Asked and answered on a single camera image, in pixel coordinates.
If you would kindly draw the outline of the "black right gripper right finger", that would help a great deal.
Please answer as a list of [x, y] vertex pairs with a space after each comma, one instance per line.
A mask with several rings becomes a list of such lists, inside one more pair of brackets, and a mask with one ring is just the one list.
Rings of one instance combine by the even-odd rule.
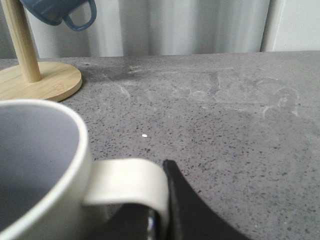
[[246, 240], [248, 237], [218, 216], [198, 196], [183, 176], [177, 163], [165, 160], [168, 179], [169, 240]]

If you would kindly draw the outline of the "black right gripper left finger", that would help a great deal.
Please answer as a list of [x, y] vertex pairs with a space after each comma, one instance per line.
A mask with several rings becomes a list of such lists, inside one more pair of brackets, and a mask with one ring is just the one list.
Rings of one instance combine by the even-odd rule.
[[147, 206], [127, 203], [87, 236], [88, 240], [154, 240], [155, 211]]

